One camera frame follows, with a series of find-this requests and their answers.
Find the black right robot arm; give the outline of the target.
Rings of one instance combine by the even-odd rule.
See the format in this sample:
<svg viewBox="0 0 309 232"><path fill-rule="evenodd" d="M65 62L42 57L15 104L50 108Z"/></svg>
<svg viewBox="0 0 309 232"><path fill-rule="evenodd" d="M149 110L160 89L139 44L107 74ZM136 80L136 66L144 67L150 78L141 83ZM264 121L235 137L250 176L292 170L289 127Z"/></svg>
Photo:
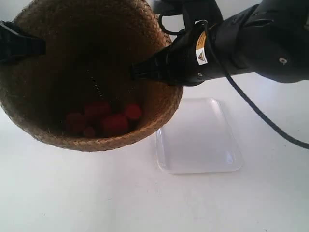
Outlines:
<svg viewBox="0 0 309 232"><path fill-rule="evenodd" d="M133 79L196 86L255 72L281 83L309 78L309 3L264 0L223 19L213 0L158 0L159 17L181 15L171 45L131 66Z"/></svg>

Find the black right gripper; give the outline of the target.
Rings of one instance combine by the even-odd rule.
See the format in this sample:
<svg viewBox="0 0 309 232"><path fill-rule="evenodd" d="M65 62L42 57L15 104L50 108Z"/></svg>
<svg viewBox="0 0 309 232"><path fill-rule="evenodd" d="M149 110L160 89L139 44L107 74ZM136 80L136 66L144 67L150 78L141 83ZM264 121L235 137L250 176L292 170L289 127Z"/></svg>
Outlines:
<svg viewBox="0 0 309 232"><path fill-rule="evenodd" d="M221 24L206 20L182 29L167 48L143 62L132 64L133 80L151 80L171 86L197 86L232 74L228 55L215 45Z"/></svg>

